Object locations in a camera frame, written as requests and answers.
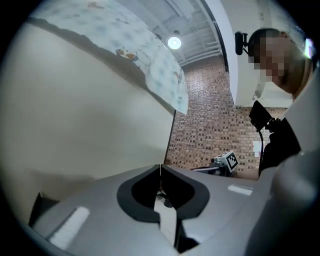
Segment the gray plastic surface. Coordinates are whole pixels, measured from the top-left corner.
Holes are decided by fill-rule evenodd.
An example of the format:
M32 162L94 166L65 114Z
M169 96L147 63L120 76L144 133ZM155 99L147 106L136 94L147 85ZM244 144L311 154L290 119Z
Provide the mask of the gray plastic surface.
M75 256L177 255L158 224L135 221L117 202L119 186L151 167L96 181L90 188L45 213L35 223L35 231L48 238L75 208L82 206L90 210L90 215L67 248L68 253Z
M35 232L30 226L26 224L20 225L25 234L48 256L71 256L71 254L59 249L55 245L51 244L43 236Z
M258 181L171 165L174 171L204 184L210 193L202 213L182 221L186 236L200 243L183 255L261 255L261 249L274 244L279 234L317 197L320 174L312 168L320 168L318 154L292 156L278 167L265 169ZM82 206L90 209L90 215L67 252L76 256L178 255L156 223L135 221L117 202L119 186L151 167L98 180L89 189L50 209L35 224L35 230L48 238L76 207ZM253 191L251 195L237 193L228 190L230 185ZM270 223L276 225L268 235Z

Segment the ceiling pipe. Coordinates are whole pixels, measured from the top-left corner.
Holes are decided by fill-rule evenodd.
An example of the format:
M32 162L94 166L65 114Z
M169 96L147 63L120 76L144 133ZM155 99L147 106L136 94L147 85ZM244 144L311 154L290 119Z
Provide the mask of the ceiling pipe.
M208 51L208 52L205 52L205 53L202 53L202 54L198 54L198 55L189 57L189 58L186 59L186 61L190 61L190 60L193 60L193 59L196 59L196 58L199 58L199 57L203 57L203 56L206 56L206 55L210 55L210 54L216 54L216 53L219 53L219 52L220 52L219 49Z
M216 45L216 44L219 44L219 43L220 43L219 41L206 42L206 43L205 43L205 46L206 46L206 47L210 47L210 46L212 46L212 45Z
M193 22L191 20L189 21L189 24L191 25L191 27L192 27L194 33L196 34L197 38L200 40L200 43L201 43L202 47L205 49L206 48L205 42L203 41L202 37L199 35L196 26L193 24Z
M219 49L220 50L221 46L220 45L215 45L215 46L211 46L211 47L206 47L205 49L206 50L213 50L213 49L217 49L217 50Z
M216 28L215 28L215 26L214 26L213 21L211 20L209 14L208 14L206 8L205 8L205 7L203 6L203 4L201 3L201 0L195 0L195 1L196 1L197 4L199 5L199 7L200 7L201 11L203 12L205 18L208 20L209 26L210 26L210 28L211 28L211 30L212 30L212 33L213 33L215 39L217 40L217 39L218 39L217 30L216 30Z
M190 61L182 61L182 62L179 62L179 65L180 65L180 67L183 67L183 66L185 66L185 65L187 65L189 63L200 61L200 60L203 60L203 59L206 59L206 58L210 58L210 57L214 57L214 56L217 56L217 55L220 55L220 52L212 53L212 54L210 54L208 56L198 57L198 58L192 59Z

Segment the white beam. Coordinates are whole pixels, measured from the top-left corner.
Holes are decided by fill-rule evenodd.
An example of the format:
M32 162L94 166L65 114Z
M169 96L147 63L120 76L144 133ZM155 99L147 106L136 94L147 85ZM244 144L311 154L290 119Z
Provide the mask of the white beam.
M193 5L189 1L180 1L180 0L166 0L167 3L173 3L171 5L172 8L175 9L176 12L182 12L183 15L190 19L192 17L192 13L195 11Z
M220 42L219 42L219 41L207 42L205 45L206 45L207 47L210 47L210 46L216 45L216 44L220 44Z
M292 99L274 99L274 98L259 98L257 99L265 108L289 108L293 102ZM252 100L249 106L243 107L252 107L256 100Z
M198 30L197 30L197 28L195 27L195 25L193 24L192 21L190 21L190 25L191 25L194 33L196 33L197 38L200 40L203 50L205 50L206 49L205 43L204 43L202 37L199 35Z
M219 25L221 37L223 39L223 43L226 51L228 66L229 66L230 92L232 95L233 102L235 103L237 98L237 91L238 91L239 65L238 65L238 58L235 52L236 44L235 44L234 32L231 24L232 15L227 14L226 7L223 6L220 0L205 0L205 1L212 12L214 19Z
M214 34L215 40L219 40L216 27L214 26L213 21L212 21L211 18L209 17L209 14L208 14L207 10L205 9L205 7L203 6L203 4L201 3L200 0L196 0L196 2L197 2L197 4L199 5L201 11L203 12L205 18L208 20L209 26L210 26L210 28L211 28L211 30L212 30L212 33Z

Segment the brick wall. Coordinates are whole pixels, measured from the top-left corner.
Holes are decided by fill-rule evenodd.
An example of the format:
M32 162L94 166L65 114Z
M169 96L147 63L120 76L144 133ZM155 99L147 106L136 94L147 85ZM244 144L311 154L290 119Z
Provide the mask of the brick wall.
M187 115L176 113L167 160L187 169L206 166L211 158L233 150L238 158L238 177L257 179L260 157L253 153L253 141L260 136L250 123L250 107L235 107L229 74L220 56L183 68L189 92ZM284 108L267 108L275 118ZM269 132L262 130L264 145Z

